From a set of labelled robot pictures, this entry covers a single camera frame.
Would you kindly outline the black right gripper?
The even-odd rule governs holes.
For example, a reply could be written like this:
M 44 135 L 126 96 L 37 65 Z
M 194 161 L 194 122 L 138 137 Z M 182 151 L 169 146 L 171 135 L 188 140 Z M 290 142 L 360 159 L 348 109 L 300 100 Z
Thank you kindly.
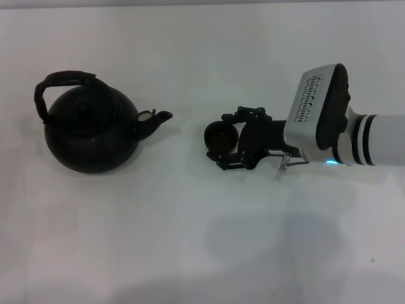
M 239 106 L 235 113 L 223 114 L 221 119 L 232 125 L 245 123 L 239 136 L 239 150 L 206 153 L 222 170 L 253 170 L 258 164 L 258 156 L 281 157 L 289 153 L 293 158 L 301 157 L 299 149 L 289 146 L 284 140 L 286 121 L 272 120 L 263 107 Z

